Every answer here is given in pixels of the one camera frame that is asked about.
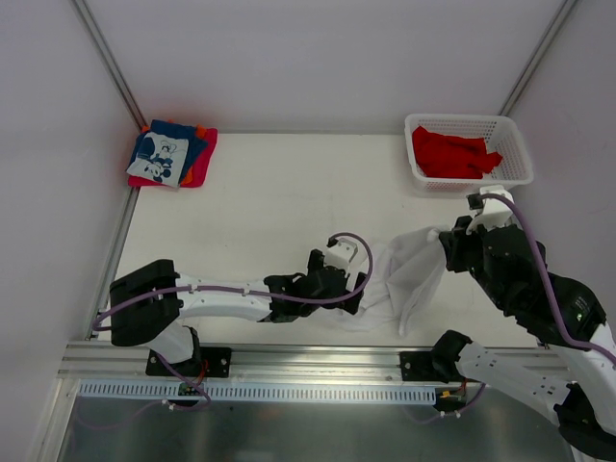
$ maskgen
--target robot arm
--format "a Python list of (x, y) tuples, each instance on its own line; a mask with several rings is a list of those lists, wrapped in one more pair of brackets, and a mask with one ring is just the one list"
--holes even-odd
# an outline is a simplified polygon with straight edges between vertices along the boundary
[[(181, 325), (185, 318), (216, 316), (257, 322), (291, 322), (305, 318), (320, 306), (280, 299), (290, 295), (305, 299), (328, 299), (349, 295), (366, 279), (351, 270), (357, 244), (346, 238), (330, 240), (320, 251), (312, 250), (305, 274), (271, 275), (252, 282), (217, 282), (177, 273), (171, 260), (158, 260), (115, 281), (110, 289), (112, 306), (152, 291), (149, 296), (111, 315), (112, 344), (118, 347), (146, 346), (162, 354), (170, 364), (195, 362), (199, 340), (194, 329)], [(174, 292), (176, 288), (194, 288)], [(207, 287), (211, 290), (198, 290)], [(357, 313), (362, 293), (323, 308)]]
[[(485, 191), (510, 195), (503, 190)], [(469, 197), (474, 218), (460, 217), (441, 233), (447, 268), (467, 271), (507, 317), (555, 351), (574, 374), (568, 383), (496, 357), (468, 337), (447, 332), (432, 349), (432, 366), (444, 380), (453, 371), (487, 383), (533, 408), (559, 427), (573, 447), (602, 460), (616, 460), (616, 366), (561, 336), (524, 231), (495, 199)], [(545, 248), (539, 244), (545, 262)], [(569, 335), (616, 351), (605, 312), (580, 282), (549, 273)]]

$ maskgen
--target white cloth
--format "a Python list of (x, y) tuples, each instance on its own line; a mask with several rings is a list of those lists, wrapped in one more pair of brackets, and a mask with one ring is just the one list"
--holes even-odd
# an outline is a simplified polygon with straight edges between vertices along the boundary
[(188, 140), (178, 140), (150, 132), (141, 141), (137, 157), (126, 172), (129, 175), (179, 188), (188, 149)]
[(321, 315), (351, 331), (398, 321), (399, 335), (406, 336), (412, 315), (430, 304), (445, 272), (445, 251), (438, 235), (447, 229), (424, 228), (397, 236), (388, 245), (372, 245), (374, 269), (357, 314), (319, 310)]

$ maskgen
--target metal frame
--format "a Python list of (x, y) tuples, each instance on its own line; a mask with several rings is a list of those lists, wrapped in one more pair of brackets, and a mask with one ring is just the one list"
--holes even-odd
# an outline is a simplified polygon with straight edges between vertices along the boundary
[(43, 414), (44, 432), (33, 444), (33, 453), (27, 460), (37, 462), (56, 462), (60, 456), (64, 435), (70, 421), (75, 399), (79, 390), (79, 379), (58, 379), (54, 390), (54, 399), (49, 409)]
[[(135, 99), (128, 82), (124, 78), (124, 75), (117, 64), (114, 53), (109, 47), (109, 43), (105, 39), (105, 36), (98, 26), (98, 22), (92, 14), (88, 2), (86, 0), (68, 1), (84, 25), (84, 29), (90, 37), (92, 46), (98, 53), (102, 64), (105, 66), (105, 69), (111, 77), (115, 89), (126, 106), (126, 110), (131, 115), (131, 118), (133, 118), (137, 129), (140, 130), (147, 124), (147, 121), (141, 112), (139, 103)], [(124, 203), (122, 204), (120, 220), (114, 232), (112, 248), (106, 261), (104, 273), (101, 276), (100, 283), (98, 284), (98, 288), (96, 290), (93, 310), (91, 312), (91, 316), (88, 318), (88, 324), (83, 327), (85, 339), (92, 337), (91, 324), (97, 313), (104, 310), (107, 305), (109, 298), (109, 285), (114, 281), (114, 277), (116, 276), (117, 266), (119, 265), (119, 259), (122, 255), (124, 243), (126, 242), (126, 236), (128, 235), (131, 219), (133, 217), (133, 213), (135, 212), (135, 207), (137, 206), (138, 197), (139, 188), (131, 188)]]
[[(225, 402), (345, 403), (433, 406), (436, 387), (383, 385), (319, 385), (305, 383), (253, 383), (206, 381), (203, 391), (211, 400)], [(81, 380), (79, 397), (174, 401), (204, 400), (186, 384), (166, 380)]]
[[(408, 346), (217, 345), (217, 347), (233, 349), (229, 378), (224, 380), (349, 385), (402, 383), (398, 354), (401, 351), (430, 349)], [(533, 371), (564, 378), (569, 376), (564, 363), (551, 350), (489, 349), (499, 356), (516, 357), (524, 367)], [(140, 346), (119, 348), (109, 342), (72, 342), (66, 348), (58, 374), (60, 378), (149, 379), (145, 375), (148, 351), (148, 348)], [(421, 383), (440, 384), (440, 382)]]

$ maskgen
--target white plastic basket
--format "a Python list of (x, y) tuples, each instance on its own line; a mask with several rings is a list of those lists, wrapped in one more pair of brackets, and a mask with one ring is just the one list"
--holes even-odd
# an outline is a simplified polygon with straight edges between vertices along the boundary
[[(415, 160), (412, 134), (422, 126), (442, 135), (485, 139), (488, 152), (502, 155), (500, 165), (481, 180), (432, 178), (425, 176)], [(427, 197), (460, 197), (476, 193), (479, 188), (503, 185), (506, 190), (527, 185), (533, 179), (532, 163), (516, 123), (499, 115), (412, 114), (404, 120), (408, 160), (413, 169), (413, 189)]]

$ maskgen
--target purple cable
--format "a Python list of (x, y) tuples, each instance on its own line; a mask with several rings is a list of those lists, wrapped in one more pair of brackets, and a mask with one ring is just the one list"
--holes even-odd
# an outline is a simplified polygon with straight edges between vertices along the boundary
[[(475, 396), (473, 397), (473, 399), (471, 399), (462, 409), (459, 409), (457, 411), (457, 414), (462, 414), (466, 411), (468, 411), (469, 409), (471, 409), (473, 406), (476, 405), (476, 403), (479, 401), (479, 399), (481, 398), (481, 396), (483, 395), (483, 392), (485, 392), (485, 383), (482, 383), (481, 386), (479, 387), (479, 390), (477, 391), (477, 393), (475, 394)], [(406, 407), (402, 407), (402, 410), (404, 411), (404, 414), (406, 415), (406, 417), (408, 417), (408, 419), (413, 422), (414, 424), (419, 424), (419, 425), (427, 425), (427, 424), (432, 424), (433, 422), (438, 421), (439, 419), (443, 419), (445, 417), (453, 417), (456, 416), (457, 414), (455, 412), (448, 412), (445, 415), (441, 415), (440, 413), (430, 417), (429, 419), (425, 419), (424, 421), (420, 421), (419, 419), (416, 419), (415, 417), (413, 417), (409, 412), (408, 409)]]
[(207, 393), (205, 393), (205, 390), (203, 390), (199, 385), (194, 383), (189, 378), (182, 375), (180, 372), (176, 371), (162, 355), (160, 355), (159, 353), (156, 353), (156, 356), (158, 356), (159, 361), (163, 364), (163, 366), (165, 366), (165, 369), (167, 369), (175, 377), (179, 378), (184, 383), (192, 387), (197, 393), (199, 393), (205, 398), (204, 402), (196, 404), (195, 406), (182, 406), (180, 404), (173, 404), (173, 409), (178, 409), (180, 411), (199, 411), (210, 405), (210, 403), (212, 402), (212, 399)]
[[(334, 234), (330, 239), (335, 239), (335, 238), (340, 238), (340, 237), (349, 237), (352, 239), (355, 239), (357, 241), (359, 241), (361, 243), (361, 245), (366, 249), (366, 253), (368, 254), (368, 272), (366, 273), (366, 278), (364, 279), (364, 281), (359, 285), (359, 287), (355, 288), (355, 290), (353, 290), (352, 292), (346, 294), (346, 295), (341, 295), (341, 296), (336, 296), (333, 298), (304, 298), (301, 296), (292, 296), (292, 295), (285, 295), (285, 294), (272, 294), (270, 292), (262, 292), (262, 291), (247, 291), (245, 292), (244, 289), (242, 288), (238, 288), (238, 287), (227, 287), (227, 286), (196, 286), (196, 289), (198, 291), (211, 291), (211, 292), (227, 292), (229, 294), (241, 294), (241, 295), (255, 295), (255, 296), (264, 296), (267, 298), (276, 298), (279, 300), (286, 300), (286, 301), (294, 301), (296, 303), (309, 303), (312, 305), (329, 305), (329, 304), (334, 304), (334, 303), (341, 303), (343, 301), (347, 301), (350, 298), (353, 298), (354, 296), (360, 294), (368, 285), (368, 282), (370, 281), (370, 278), (372, 276), (372, 269), (374, 267), (374, 260), (372, 257), (372, 252), (370, 250), (370, 246), (368, 245), (368, 243), (360, 236), (354, 234), (354, 233), (336, 233)], [(118, 311), (123, 310), (124, 308), (127, 308), (128, 306), (131, 306), (134, 303), (140, 302), (140, 301), (144, 301), (147, 300), (149, 298), (152, 298), (153, 296), (157, 296), (157, 295), (165, 295), (165, 294), (176, 294), (176, 293), (180, 293), (180, 292), (190, 292), (192, 291), (193, 288), (191, 286), (181, 286), (181, 287), (169, 287), (166, 289), (159, 289), (156, 291), (152, 291), (152, 292), (148, 292), (147, 294), (141, 294), (138, 296), (135, 296), (129, 300), (123, 301), (121, 303), (119, 303), (118, 305), (112, 307), (110, 310), (106, 311), (105, 313), (99, 315), (94, 322), (92, 323), (92, 330), (95, 330), (97, 332), (100, 332), (101, 330), (110, 330), (110, 327), (101, 327), (100, 323), (105, 320), (106, 318), (108, 318), (109, 316), (114, 315), (115, 313), (117, 313)]]
[(556, 327), (558, 328), (558, 332), (562, 336), (562, 338), (572, 347), (582, 348), (582, 349), (593, 349), (603, 356), (607, 358), (614, 366), (616, 366), (616, 356), (612, 354), (607, 348), (604, 348), (600, 345), (595, 345), (590, 342), (582, 342), (580, 340), (574, 339), (569, 332), (567, 331), (567, 326), (565, 325), (565, 321), (562, 319), (562, 315), (560, 314), (560, 308), (558, 307), (558, 301), (556, 300), (556, 295), (554, 293), (554, 289), (552, 287), (552, 282), (550, 281), (550, 276), (548, 275), (548, 270), (541, 256), (541, 251), (539, 250), (539, 246), (537, 245), (537, 240), (535, 239), (534, 233), (532, 229), (528, 225), (526, 218), (522, 211), (518, 208), (516, 204), (512, 201), (498, 194), (486, 193), (482, 194), (480, 199), (496, 199), (505, 204), (513, 215), (518, 219), (520, 224), (522, 225), (522, 229), (526, 235), (526, 239), (528, 240), (528, 245), (530, 246), (530, 251), (532, 252), (532, 257), (537, 265), (537, 269), (539, 270), (539, 276), (541, 277), (541, 282), (543, 282), (543, 287), (546, 291), (546, 295), (548, 296), (548, 303), (550, 304), (550, 310), (552, 311), (552, 316), (556, 321)]
[[(174, 376), (176, 376), (177, 378), (182, 380), (187, 385), (191, 386), (193, 389), (195, 389), (200, 395), (202, 395), (205, 398), (205, 402), (196, 404), (195, 406), (182, 406), (180, 404), (173, 403), (173, 404), (171, 404), (171, 406), (173, 406), (172, 407), (173, 410), (177, 409), (179, 411), (199, 411), (199, 410), (204, 409), (204, 408), (206, 408), (206, 407), (208, 407), (210, 405), (210, 403), (212, 402), (212, 399), (210, 398), (210, 396), (201, 387), (197, 386), (196, 383), (192, 382), (189, 378), (187, 378), (186, 376), (182, 375), (180, 372), (176, 371), (163, 356), (161, 356), (158, 353), (156, 353), (156, 355), (158, 356), (159, 361), (161, 361), (161, 364), (163, 364), (163, 366), (165, 366), (165, 368), (169, 372), (171, 372), (171, 374), (173, 374)], [(143, 406), (140, 409), (138, 409), (137, 411), (135, 411), (135, 413), (133, 415), (131, 415), (127, 419), (123, 420), (122, 422), (112, 423), (110, 425), (92, 425), (91, 423), (85, 422), (81, 418), (81, 416), (79, 415), (79, 403), (78, 403), (78, 405), (75, 406), (75, 410), (74, 410), (74, 416), (75, 417), (74, 417), (74, 419), (75, 419), (75, 422), (77, 422), (81, 426), (84, 426), (88, 430), (93, 430), (93, 431), (115, 430), (117, 428), (121, 428), (121, 427), (129, 424), (134, 419), (136, 419), (138, 416), (143, 414), (146, 410), (148, 410), (150, 407), (154, 407), (156, 405), (161, 405), (161, 404), (165, 405), (166, 403), (162, 399), (159, 399), (159, 400), (156, 400), (156, 401), (150, 401), (145, 406)]]

